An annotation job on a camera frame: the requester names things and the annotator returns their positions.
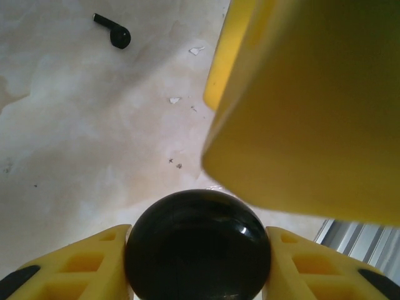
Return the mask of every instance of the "wireless earbud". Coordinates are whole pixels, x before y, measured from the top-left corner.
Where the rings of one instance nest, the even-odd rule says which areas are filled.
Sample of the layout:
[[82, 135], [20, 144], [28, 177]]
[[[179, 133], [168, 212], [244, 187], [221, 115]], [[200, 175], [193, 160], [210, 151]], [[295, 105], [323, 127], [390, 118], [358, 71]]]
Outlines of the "wireless earbud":
[[93, 21], [110, 29], [110, 40], [114, 47], [124, 49], [131, 42], [131, 34], [125, 27], [122, 27], [99, 14], [93, 15]]

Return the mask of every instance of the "white debris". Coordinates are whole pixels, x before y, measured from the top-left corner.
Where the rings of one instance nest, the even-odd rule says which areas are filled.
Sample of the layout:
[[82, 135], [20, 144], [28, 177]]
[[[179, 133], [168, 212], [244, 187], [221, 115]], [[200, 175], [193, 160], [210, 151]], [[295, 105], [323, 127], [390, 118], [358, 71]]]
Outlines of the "white debris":
[[204, 50], [206, 47], [195, 47], [189, 50], [189, 52], [193, 55], [198, 55], [201, 50]]
[[169, 98], [169, 103], [171, 104], [175, 104], [177, 103], [179, 100], [181, 100], [181, 97], [173, 97], [173, 98]]

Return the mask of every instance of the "white floor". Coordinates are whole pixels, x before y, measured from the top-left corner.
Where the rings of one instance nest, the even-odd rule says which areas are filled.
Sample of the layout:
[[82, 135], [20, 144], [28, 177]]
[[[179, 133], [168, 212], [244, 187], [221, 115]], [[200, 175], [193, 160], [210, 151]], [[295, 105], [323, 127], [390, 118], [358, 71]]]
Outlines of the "white floor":
[[[134, 224], [167, 194], [216, 185], [199, 163], [213, 118], [202, 93], [228, 4], [2, 1], [0, 277], [110, 226]], [[131, 44], [112, 47], [93, 13], [127, 27]], [[204, 50], [195, 56], [193, 47]], [[323, 222], [256, 212], [265, 225], [309, 239]]]

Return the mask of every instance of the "yellow foam block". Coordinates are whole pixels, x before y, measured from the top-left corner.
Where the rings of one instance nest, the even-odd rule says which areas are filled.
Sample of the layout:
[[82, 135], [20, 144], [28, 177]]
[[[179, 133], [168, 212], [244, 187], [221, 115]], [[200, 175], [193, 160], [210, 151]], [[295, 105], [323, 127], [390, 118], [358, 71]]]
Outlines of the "yellow foam block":
[[127, 300], [123, 260], [130, 227], [112, 227], [23, 265], [40, 270], [7, 300]]
[[400, 226], [399, 28], [397, 0], [232, 1], [206, 172], [263, 208]]
[[386, 300], [358, 269], [377, 269], [281, 228], [267, 227], [271, 272], [267, 300]]

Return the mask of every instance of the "black sphere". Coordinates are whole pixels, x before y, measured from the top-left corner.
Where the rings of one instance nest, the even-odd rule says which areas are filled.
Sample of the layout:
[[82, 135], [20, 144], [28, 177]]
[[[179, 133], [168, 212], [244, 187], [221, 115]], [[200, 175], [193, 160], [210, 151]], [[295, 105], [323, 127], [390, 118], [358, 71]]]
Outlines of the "black sphere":
[[125, 49], [131, 42], [131, 34], [122, 26], [115, 26], [110, 31], [111, 44], [119, 49]]
[[267, 280], [271, 249], [260, 220], [242, 202], [192, 190], [142, 214], [124, 263], [142, 300], [251, 300]]

